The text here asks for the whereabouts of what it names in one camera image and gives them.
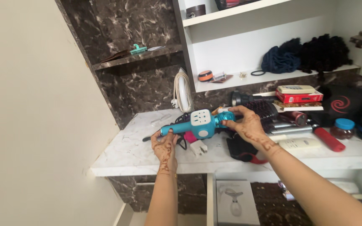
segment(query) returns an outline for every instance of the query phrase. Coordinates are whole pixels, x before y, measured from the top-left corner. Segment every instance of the red spiral logo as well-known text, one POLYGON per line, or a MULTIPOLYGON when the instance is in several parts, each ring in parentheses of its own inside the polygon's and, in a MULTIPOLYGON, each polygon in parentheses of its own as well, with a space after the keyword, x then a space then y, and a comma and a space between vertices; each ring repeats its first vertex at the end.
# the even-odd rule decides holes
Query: red spiral logo
POLYGON ((347 114, 347 112, 342 112, 342 111, 339 111, 338 109, 345 109, 346 107, 350 106, 350 100, 349 100, 349 98, 347 98, 345 96, 340 96, 340 97, 343 97, 347 101, 347 104, 345 104, 344 101, 342 101, 342 100, 334 100, 331 103, 331 107, 333 110, 335 110, 339 113, 347 114))

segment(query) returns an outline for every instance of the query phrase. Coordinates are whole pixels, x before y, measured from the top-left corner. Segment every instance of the microphone grille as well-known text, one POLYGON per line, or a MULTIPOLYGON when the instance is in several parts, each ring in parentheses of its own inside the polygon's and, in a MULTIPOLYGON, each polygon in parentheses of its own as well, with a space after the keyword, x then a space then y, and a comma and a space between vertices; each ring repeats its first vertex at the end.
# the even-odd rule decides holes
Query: microphone grille
POLYGON ((220 122, 223 121, 223 120, 235 121, 235 115, 231 111, 224 111, 222 113, 219 113, 219 114, 215 115, 214 119, 216 121, 216 127, 218 127, 218 128, 227 128, 227 126, 223 126, 222 124, 220 124, 220 122))

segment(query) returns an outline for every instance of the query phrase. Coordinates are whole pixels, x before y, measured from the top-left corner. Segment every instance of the product box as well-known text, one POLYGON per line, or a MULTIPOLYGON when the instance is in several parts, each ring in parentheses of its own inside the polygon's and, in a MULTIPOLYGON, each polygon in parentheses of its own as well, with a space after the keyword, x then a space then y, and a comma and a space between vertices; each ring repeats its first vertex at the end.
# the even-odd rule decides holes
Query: product box
POLYGON ((279 92, 279 90, 276 90, 276 96, 283 103, 317 102, 323 99, 323 94, 318 91, 310 94, 283 94, 279 92))
POLYGON ((251 183, 216 181, 219 226, 259 225, 251 183))

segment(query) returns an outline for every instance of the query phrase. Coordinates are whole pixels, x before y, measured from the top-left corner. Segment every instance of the red box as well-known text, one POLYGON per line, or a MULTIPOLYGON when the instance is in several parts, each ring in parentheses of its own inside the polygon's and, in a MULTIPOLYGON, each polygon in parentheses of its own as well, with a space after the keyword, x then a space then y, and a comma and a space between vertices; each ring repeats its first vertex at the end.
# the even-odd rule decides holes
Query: red box
POLYGON ((323 99, 323 94, 318 91, 308 94, 283 94, 276 90, 276 95, 283 103, 317 102, 323 99))

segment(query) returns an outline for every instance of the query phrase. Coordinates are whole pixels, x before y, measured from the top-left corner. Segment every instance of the gold bracelet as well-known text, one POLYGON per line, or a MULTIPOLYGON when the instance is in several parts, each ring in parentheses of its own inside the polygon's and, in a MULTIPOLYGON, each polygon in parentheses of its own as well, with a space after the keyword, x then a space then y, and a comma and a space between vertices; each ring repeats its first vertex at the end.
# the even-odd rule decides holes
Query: gold bracelet
POLYGON ((168 171, 168 172, 171 172, 171 171, 169 171, 169 170, 159 170, 159 171, 157 172, 157 174, 158 174, 158 173, 160 173, 160 172, 162 172, 162 171, 168 171))

